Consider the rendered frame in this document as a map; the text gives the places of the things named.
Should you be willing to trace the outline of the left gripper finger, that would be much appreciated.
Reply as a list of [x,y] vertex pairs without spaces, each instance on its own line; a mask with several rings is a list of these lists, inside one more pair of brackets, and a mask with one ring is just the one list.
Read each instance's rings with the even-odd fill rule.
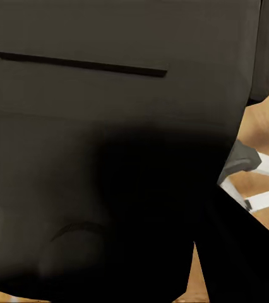
[[210,303],[269,303],[269,230],[218,184],[195,245]]

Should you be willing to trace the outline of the digital camera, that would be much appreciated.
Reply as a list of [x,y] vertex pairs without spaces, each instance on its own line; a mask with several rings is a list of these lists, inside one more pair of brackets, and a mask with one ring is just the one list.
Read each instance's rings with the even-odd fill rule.
[[268,96],[269,0],[0,0],[0,292],[179,298]]

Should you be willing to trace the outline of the camera tripod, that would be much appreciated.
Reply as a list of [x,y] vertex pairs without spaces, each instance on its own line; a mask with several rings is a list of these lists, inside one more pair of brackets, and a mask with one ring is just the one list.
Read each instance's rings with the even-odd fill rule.
[[257,151],[255,147],[236,139],[222,173],[217,180],[218,185],[234,198],[249,213],[269,207],[269,191],[244,199],[234,187],[228,175],[239,171],[257,172],[269,176],[269,156]]

